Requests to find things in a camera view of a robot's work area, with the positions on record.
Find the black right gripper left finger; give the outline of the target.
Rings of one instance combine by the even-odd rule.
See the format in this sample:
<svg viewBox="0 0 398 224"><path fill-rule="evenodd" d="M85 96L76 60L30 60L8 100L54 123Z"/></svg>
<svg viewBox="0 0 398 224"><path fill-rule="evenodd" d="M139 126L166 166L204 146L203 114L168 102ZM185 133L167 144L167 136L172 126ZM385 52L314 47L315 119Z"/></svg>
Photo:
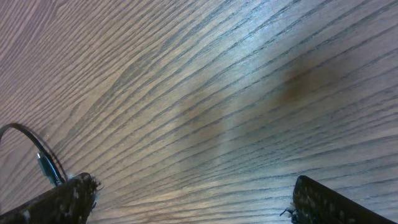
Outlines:
<svg viewBox="0 0 398 224"><path fill-rule="evenodd" d="M81 173L1 215L1 224L86 224L100 182Z"/></svg>

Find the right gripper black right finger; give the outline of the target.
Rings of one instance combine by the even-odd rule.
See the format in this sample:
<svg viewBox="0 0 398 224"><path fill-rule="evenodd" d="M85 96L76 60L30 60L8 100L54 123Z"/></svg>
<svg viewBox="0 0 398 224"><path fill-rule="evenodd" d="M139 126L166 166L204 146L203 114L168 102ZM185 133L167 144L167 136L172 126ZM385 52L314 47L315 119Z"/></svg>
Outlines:
<svg viewBox="0 0 398 224"><path fill-rule="evenodd" d="M290 218L294 224L396 224L305 175L296 180Z"/></svg>

